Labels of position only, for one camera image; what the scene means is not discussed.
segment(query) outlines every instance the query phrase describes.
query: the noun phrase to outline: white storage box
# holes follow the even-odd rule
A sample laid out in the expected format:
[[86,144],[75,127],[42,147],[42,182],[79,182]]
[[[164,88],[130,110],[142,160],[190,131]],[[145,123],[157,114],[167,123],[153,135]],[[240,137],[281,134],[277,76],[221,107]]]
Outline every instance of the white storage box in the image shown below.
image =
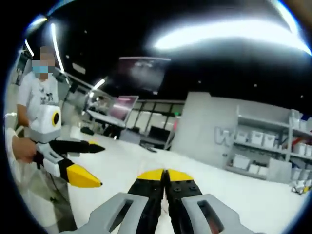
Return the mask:
[[306,146],[306,156],[309,156],[309,157],[312,156],[312,146],[311,145]]
[[292,169],[292,181],[297,181],[300,179],[302,169],[300,168],[293,168]]
[[264,136],[263,132],[251,131],[249,141],[251,144],[262,145],[263,136]]
[[249,170],[248,171],[251,172],[251,173],[254,173],[254,174],[258,174],[259,166],[251,164],[249,166]]
[[265,133],[263,136],[263,147],[273,148],[276,136]]
[[303,171],[303,172],[302,172],[302,176],[301,176],[300,179],[302,179],[302,180],[307,180],[307,179],[309,179],[310,170],[302,170],[302,171]]
[[300,130],[307,131],[307,122],[305,120],[300,121]]
[[246,142],[248,133],[242,130],[238,130],[236,134],[236,140],[239,142]]
[[267,167],[259,167],[259,172],[258,172],[259,175],[266,176],[267,173],[268,173]]
[[299,155],[305,155],[307,145],[304,143],[298,143],[294,146],[293,152]]
[[233,159],[233,166],[246,170],[249,165],[249,162],[250,162],[249,158],[243,155],[235,154]]
[[307,182],[306,182],[306,186],[307,187],[310,187],[312,184],[312,180],[311,179],[308,179]]
[[299,129],[299,127],[300,127],[300,112],[297,110],[291,110],[289,119],[290,119],[290,124],[294,128]]

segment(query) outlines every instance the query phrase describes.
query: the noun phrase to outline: hand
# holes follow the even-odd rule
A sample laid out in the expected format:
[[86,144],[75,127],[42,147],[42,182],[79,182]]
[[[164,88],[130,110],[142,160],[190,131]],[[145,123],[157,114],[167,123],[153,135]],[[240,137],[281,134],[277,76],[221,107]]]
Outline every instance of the hand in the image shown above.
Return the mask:
[[31,163],[36,155],[36,144],[29,138],[18,138],[14,136],[12,139],[12,149],[16,160]]

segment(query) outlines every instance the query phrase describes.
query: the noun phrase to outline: television screen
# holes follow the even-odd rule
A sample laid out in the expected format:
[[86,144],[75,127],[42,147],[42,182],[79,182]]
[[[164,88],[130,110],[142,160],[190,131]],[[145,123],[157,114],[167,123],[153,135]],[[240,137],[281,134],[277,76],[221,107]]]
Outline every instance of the television screen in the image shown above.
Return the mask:
[[109,76],[110,85],[118,89],[157,94],[170,59],[121,57],[117,69]]

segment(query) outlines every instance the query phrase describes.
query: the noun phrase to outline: black ceiling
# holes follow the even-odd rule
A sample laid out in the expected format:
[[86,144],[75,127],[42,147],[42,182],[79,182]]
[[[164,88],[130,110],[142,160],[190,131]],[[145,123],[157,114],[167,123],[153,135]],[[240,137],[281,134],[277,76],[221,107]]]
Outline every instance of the black ceiling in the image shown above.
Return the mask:
[[[121,56],[172,59],[158,95],[133,93],[127,88],[107,90],[103,86],[111,95],[185,99],[188,91],[206,91],[213,96],[255,100],[312,114],[311,57],[304,52],[242,39],[210,41],[166,53],[151,47],[159,35],[177,25],[246,17],[288,27],[267,1],[159,0],[112,4],[77,0],[56,10],[27,39],[33,48],[53,46],[49,27],[54,22],[64,70],[92,85],[109,75]],[[309,31],[302,34],[310,42]],[[73,62],[84,67],[86,74],[73,69]]]

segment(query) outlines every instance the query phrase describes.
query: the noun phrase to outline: desk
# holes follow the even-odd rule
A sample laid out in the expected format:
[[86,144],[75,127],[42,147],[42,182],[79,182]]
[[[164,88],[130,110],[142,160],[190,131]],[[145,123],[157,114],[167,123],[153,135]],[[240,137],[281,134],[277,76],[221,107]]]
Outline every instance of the desk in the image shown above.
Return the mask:
[[94,126],[96,120],[98,122],[107,123],[110,125],[110,126],[106,127],[106,129],[104,130],[105,136],[111,136],[111,137],[116,136],[117,139],[119,139],[120,132],[126,128],[125,122],[123,122],[120,119],[114,118],[112,116],[105,116],[105,115],[102,115],[98,112],[90,111],[90,110],[88,110],[87,113],[89,115],[91,115],[91,117],[93,118],[93,120],[92,120],[93,126]]
[[[72,128],[71,137],[94,141],[106,148],[97,154],[81,154],[71,160],[85,167],[102,182],[95,189],[68,185],[72,211],[81,227],[90,213],[118,192],[128,192],[138,174],[155,168],[173,168],[190,174],[203,194],[212,194],[235,210],[241,223],[254,232],[280,234],[304,205],[307,194],[291,192],[287,184],[274,183],[218,169],[174,152],[148,150],[121,140],[94,134],[85,135]],[[157,234],[173,234],[169,215],[162,213]]]

